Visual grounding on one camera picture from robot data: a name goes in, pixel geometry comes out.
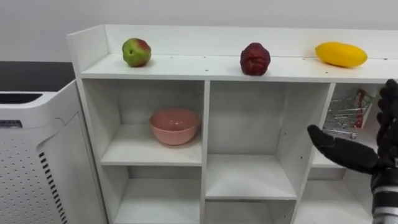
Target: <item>shopping cart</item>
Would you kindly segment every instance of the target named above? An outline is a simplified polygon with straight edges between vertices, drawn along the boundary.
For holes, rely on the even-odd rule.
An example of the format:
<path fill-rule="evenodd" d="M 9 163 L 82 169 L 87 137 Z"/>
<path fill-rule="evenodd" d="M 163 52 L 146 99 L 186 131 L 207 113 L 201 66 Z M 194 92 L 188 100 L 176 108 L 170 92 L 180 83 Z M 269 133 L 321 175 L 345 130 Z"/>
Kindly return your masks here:
<path fill-rule="evenodd" d="M 364 116 L 372 100 L 362 89 L 358 89 L 353 98 L 332 100 L 323 130 L 347 134 L 351 139 L 356 139 L 357 129 L 362 128 Z"/>

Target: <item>green apple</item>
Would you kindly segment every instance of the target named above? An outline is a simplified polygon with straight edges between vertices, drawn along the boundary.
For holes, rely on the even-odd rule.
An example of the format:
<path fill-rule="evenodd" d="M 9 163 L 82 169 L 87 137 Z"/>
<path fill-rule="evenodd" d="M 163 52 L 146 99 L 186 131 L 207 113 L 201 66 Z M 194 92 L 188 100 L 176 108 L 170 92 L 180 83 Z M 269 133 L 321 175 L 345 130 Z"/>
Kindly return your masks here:
<path fill-rule="evenodd" d="M 128 39 L 122 46 L 123 59 L 132 67 L 142 67 L 150 59 L 150 46 L 138 38 Z"/>

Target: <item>pink bowl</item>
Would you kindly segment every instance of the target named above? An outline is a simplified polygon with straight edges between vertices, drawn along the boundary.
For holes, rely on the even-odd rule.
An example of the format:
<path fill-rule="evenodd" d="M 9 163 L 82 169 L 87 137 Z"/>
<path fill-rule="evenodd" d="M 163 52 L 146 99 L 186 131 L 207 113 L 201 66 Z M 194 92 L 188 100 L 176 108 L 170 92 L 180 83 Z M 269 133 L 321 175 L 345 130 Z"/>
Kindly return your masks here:
<path fill-rule="evenodd" d="M 198 129 L 199 116 L 188 109 L 165 109 L 150 117 L 155 137 L 162 143 L 177 146 L 189 142 Z"/>

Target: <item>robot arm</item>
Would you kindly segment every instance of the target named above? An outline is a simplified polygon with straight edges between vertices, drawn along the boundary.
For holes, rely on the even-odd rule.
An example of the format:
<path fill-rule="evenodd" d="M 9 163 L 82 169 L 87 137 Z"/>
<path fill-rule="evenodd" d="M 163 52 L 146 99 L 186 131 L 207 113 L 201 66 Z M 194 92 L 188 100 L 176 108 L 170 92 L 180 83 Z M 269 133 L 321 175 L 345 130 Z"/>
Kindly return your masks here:
<path fill-rule="evenodd" d="M 398 84 L 388 80 L 380 90 L 377 114 L 380 129 L 377 153 L 370 147 L 325 134 L 315 125 L 308 127 L 314 146 L 329 160 L 372 175 L 374 224 L 398 224 Z"/>

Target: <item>white wall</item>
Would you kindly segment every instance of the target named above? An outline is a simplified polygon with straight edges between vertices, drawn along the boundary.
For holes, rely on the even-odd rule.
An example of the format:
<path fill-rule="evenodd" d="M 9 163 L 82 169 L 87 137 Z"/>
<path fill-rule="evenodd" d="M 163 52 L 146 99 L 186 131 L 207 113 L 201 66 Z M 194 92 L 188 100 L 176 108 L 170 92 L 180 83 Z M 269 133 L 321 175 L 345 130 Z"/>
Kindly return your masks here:
<path fill-rule="evenodd" d="M 397 0 L 0 0 L 0 61 L 70 61 L 98 24 L 398 29 Z"/>

